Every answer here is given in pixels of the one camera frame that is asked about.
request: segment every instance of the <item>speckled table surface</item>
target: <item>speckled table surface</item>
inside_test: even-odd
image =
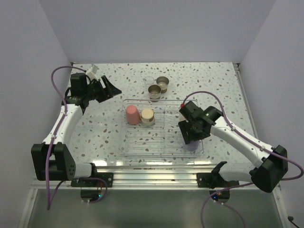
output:
[[[75,64],[88,69],[90,64]],[[166,76],[170,83],[168,92],[161,99],[182,100],[197,90],[207,90],[219,97],[225,111],[236,125],[253,135],[238,78],[232,63],[130,63],[97,64],[97,77],[106,75],[109,81],[122,90],[122,94],[109,101],[91,101],[85,114],[77,124],[69,150],[75,162],[94,162],[97,166],[152,165],[152,164],[210,164],[228,161],[248,163],[248,160],[232,146],[210,136],[203,141],[204,153],[196,158],[145,158],[125,157],[119,153],[122,103],[124,99],[148,99],[143,79],[152,76]],[[206,94],[191,97],[202,109],[213,105],[219,108],[215,99]]]

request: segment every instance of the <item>pink cup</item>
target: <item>pink cup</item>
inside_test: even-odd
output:
[[[141,115],[134,105],[129,105],[126,109],[126,117],[129,124],[137,125],[141,120]]]

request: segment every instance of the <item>wire rack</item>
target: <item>wire rack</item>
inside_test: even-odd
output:
[[[154,111],[155,124],[151,127],[128,124],[125,110],[129,105],[135,105],[139,112],[145,108]],[[180,100],[134,100],[123,101],[122,129],[120,135],[119,152],[125,156],[177,158],[198,157],[204,152],[202,141],[195,151],[183,149],[183,138],[178,127]]]

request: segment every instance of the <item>gray floor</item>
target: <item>gray floor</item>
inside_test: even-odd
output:
[[[111,190],[96,204],[82,203],[80,190],[59,190],[46,210],[46,192],[39,190],[29,228],[196,228],[207,190]],[[248,228],[281,228],[272,193],[232,190],[228,203],[245,218]],[[232,210],[211,200],[204,211],[207,228],[242,228]]]

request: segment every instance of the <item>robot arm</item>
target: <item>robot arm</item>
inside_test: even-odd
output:
[[[246,156],[252,164],[228,164],[226,161],[218,164],[210,174],[204,177],[205,182],[212,183],[212,187],[224,181],[249,181],[265,192],[272,192],[274,187],[287,173],[287,162],[283,161],[264,150],[272,151],[287,157],[287,151],[282,146],[272,147],[261,142],[247,132],[243,131],[230,120],[234,126],[231,128],[220,110],[208,107],[202,110],[193,102],[186,103],[180,113],[186,121],[179,122],[179,127],[186,144],[191,141],[202,140],[213,134],[232,145]],[[235,132],[238,130],[244,137]],[[261,149],[251,144],[246,139],[261,146]]]
[[[95,177],[96,167],[92,163],[75,164],[75,161],[68,150],[68,143],[71,139],[75,126],[81,119],[89,101],[96,100],[99,103],[121,94],[122,91],[114,87],[105,76],[101,80],[96,80],[95,76],[89,75],[90,83],[87,83],[88,75],[76,73],[71,75],[71,95],[65,96],[67,110],[62,106],[59,117],[51,130],[50,134],[41,144],[34,144],[31,149],[35,172],[38,180],[45,181],[46,159],[49,145],[52,138],[54,142],[51,148],[51,155],[54,160],[49,161],[49,180],[50,181],[71,181],[74,178]],[[54,135],[57,124],[62,115],[65,115],[56,135]]]

